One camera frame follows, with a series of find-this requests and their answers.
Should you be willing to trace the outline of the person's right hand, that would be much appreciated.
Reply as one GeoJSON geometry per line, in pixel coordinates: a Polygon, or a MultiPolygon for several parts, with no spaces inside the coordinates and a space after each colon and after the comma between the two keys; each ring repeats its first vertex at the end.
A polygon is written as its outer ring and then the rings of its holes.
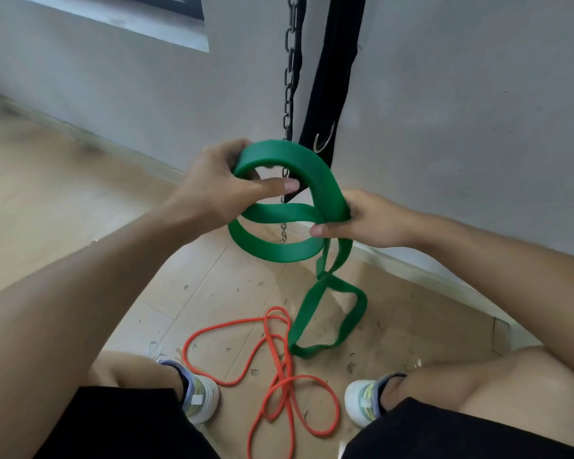
{"type": "Polygon", "coordinates": [[[350,210],[349,220],[359,222],[357,238],[351,240],[375,248],[415,247],[421,243],[431,215],[365,190],[344,190],[342,194],[350,210]]]}

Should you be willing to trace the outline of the person's left hand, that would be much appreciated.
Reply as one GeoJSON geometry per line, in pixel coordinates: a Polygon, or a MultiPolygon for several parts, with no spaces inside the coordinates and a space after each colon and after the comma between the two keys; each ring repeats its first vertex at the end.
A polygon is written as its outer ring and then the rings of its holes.
{"type": "Polygon", "coordinates": [[[243,202],[242,182],[261,179],[252,169],[244,178],[232,173],[252,142],[233,139],[206,147],[185,173],[176,191],[157,209],[168,239],[183,246],[237,219],[257,202],[243,202]]]}

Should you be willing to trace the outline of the green resistance band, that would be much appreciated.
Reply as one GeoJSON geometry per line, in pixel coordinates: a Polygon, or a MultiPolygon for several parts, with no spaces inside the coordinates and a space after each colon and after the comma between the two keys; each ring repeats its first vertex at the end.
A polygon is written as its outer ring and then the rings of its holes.
{"type": "MultiPolygon", "coordinates": [[[[351,218],[344,196],[327,164],[311,150],[291,141],[266,140],[245,148],[239,156],[233,174],[238,178],[249,175],[261,166],[282,166],[301,178],[307,185],[313,204],[253,204],[242,217],[253,223],[282,224],[311,222],[315,224],[340,223],[351,218]]],[[[340,346],[360,324],[367,310],[368,299],[358,287],[335,276],[351,254],[353,241],[338,239],[338,253],[331,268],[326,270],[330,239],[311,237],[299,243],[272,243],[249,233],[238,220],[228,225],[234,242],[245,252],[264,261],[290,263],[310,259],[321,253],[316,262],[316,283],[306,293],[288,332],[290,353],[301,359],[311,359],[319,352],[340,346]],[[298,346],[298,340],[312,320],[327,290],[349,293],[356,297],[351,311],[344,317],[335,342],[309,347],[298,346]]]]}

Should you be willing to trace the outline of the person's right forearm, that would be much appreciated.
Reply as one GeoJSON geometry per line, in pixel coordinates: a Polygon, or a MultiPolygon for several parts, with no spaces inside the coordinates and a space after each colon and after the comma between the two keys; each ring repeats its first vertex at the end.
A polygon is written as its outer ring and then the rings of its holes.
{"type": "Polygon", "coordinates": [[[574,256],[419,212],[413,245],[505,311],[574,370],[574,256]]]}

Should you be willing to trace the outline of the person's left forearm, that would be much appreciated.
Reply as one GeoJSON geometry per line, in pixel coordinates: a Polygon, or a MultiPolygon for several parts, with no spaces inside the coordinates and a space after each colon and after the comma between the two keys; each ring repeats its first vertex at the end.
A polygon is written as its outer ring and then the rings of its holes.
{"type": "Polygon", "coordinates": [[[198,238],[159,208],[0,292],[0,459],[31,459],[123,316],[161,266],[198,238]]]}

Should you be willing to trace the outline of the orange resistance band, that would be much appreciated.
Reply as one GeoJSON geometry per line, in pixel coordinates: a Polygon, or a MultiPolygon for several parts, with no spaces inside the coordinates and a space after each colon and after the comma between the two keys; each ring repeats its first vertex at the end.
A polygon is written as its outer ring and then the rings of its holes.
{"type": "Polygon", "coordinates": [[[182,347],[181,356],[185,366],[190,369],[194,374],[205,376],[211,381],[214,381],[221,387],[236,386],[243,381],[245,375],[252,368],[251,364],[257,352],[262,346],[267,346],[272,356],[275,366],[275,375],[268,390],[264,394],[261,401],[260,409],[250,427],[247,435],[246,455],[247,459],[253,459],[252,447],[255,432],[257,431],[260,422],[265,420],[268,423],[275,421],[283,412],[286,412],[288,417],[289,426],[289,450],[286,459],[295,459],[296,452],[296,428],[295,419],[299,419],[302,426],[316,438],[328,438],[333,435],[339,425],[341,412],[340,403],[336,393],[329,386],[327,381],[322,380],[312,375],[297,375],[294,372],[294,357],[291,350],[288,348],[288,332],[292,327],[292,319],[287,310],[280,306],[271,307],[267,312],[258,317],[248,317],[228,321],[220,324],[215,324],[199,331],[194,332],[184,343],[182,347]],[[245,367],[241,374],[231,381],[221,381],[214,376],[199,370],[193,366],[189,361],[188,352],[190,347],[193,346],[195,340],[201,335],[218,331],[220,329],[232,327],[242,324],[257,324],[263,325],[263,336],[259,339],[257,344],[253,347],[252,352],[248,356],[245,367]],[[320,386],[325,392],[330,395],[334,404],[334,418],[330,426],[325,430],[314,429],[308,423],[305,414],[300,410],[296,396],[296,383],[300,381],[311,382],[320,386]]]}

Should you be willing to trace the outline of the person's right shoe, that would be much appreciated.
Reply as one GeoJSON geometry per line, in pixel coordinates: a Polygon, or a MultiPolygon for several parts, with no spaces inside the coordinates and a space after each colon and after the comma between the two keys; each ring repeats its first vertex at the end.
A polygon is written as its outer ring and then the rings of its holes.
{"type": "Polygon", "coordinates": [[[363,429],[381,418],[390,408],[381,400],[388,385],[407,377],[405,372],[389,373],[379,379],[360,379],[351,382],[344,393],[346,414],[357,427],[363,429]]]}

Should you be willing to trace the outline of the person's shoe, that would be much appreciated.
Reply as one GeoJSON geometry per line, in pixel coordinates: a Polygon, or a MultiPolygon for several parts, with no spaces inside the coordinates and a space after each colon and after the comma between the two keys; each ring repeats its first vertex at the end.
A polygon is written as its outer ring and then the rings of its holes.
{"type": "Polygon", "coordinates": [[[176,369],[187,381],[182,409],[195,427],[199,428],[214,416],[220,401],[220,390],[215,381],[203,375],[196,375],[182,362],[169,360],[157,341],[148,344],[147,356],[155,362],[176,369]]]}
{"type": "Polygon", "coordinates": [[[346,414],[357,427],[363,429],[381,418],[390,408],[381,400],[388,385],[407,377],[405,372],[389,373],[379,379],[360,379],[351,382],[344,393],[346,414]]]}

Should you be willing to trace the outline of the person's left shoe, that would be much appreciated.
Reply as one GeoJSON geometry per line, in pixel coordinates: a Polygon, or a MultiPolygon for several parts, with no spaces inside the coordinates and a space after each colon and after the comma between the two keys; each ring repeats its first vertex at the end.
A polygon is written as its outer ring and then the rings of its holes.
{"type": "Polygon", "coordinates": [[[203,375],[196,375],[182,362],[169,360],[157,341],[148,344],[147,356],[155,362],[176,369],[187,381],[182,409],[195,427],[199,428],[214,416],[220,401],[220,390],[215,381],[203,375]]]}

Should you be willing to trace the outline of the person's left leg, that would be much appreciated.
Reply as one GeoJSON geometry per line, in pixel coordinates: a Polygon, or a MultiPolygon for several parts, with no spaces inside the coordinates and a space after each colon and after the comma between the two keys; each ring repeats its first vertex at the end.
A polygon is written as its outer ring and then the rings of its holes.
{"type": "Polygon", "coordinates": [[[124,389],[173,389],[183,401],[186,388],[180,372],[142,355],[103,350],[82,386],[124,389]]]}

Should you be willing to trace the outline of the person's leg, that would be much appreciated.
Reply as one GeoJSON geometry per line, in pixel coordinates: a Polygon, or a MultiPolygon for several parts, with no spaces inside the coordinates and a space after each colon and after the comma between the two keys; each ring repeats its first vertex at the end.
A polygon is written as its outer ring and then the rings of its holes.
{"type": "Polygon", "coordinates": [[[173,389],[183,401],[186,388],[180,372],[142,355],[103,350],[82,386],[124,389],[173,389]]]}
{"type": "Polygon", "coordinates": [[[406,398],[574,447],[574,370],[539,346],[491,361],[415,369],[389,380],[379,400],[390,411],[406,398]]]}

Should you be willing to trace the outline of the person's right leg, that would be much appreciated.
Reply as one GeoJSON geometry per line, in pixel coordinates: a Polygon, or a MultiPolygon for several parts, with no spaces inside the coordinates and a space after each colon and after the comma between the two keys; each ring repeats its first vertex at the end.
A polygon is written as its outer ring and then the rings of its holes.
{"type": "Polygon", "coordinates": [[[406,398],[574,447],[574,370],[539,346],[491,361],[415,369],[389,380],[379,400],[390,411],[406,398]]]}

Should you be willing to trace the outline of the black shorts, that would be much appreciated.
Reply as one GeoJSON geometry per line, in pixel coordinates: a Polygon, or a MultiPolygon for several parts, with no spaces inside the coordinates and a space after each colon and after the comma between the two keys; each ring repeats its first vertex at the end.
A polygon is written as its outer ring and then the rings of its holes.
{"type": "MultiPolygon", "coordinates": [[[[172,389],[82,387],[33,459],[220,459],[172,389]]],[[[574,459],[574,447],[407,399],[342,459],[574,459]]]]}

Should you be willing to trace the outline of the wall poster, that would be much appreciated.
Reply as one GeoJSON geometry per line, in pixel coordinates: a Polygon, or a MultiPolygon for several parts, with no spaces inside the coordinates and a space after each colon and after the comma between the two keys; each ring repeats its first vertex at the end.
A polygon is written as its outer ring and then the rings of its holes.
{"type": "Polygon", "coordinates": [[[24,0],[203,53],[209,42],[201,0],[24,0]]]}

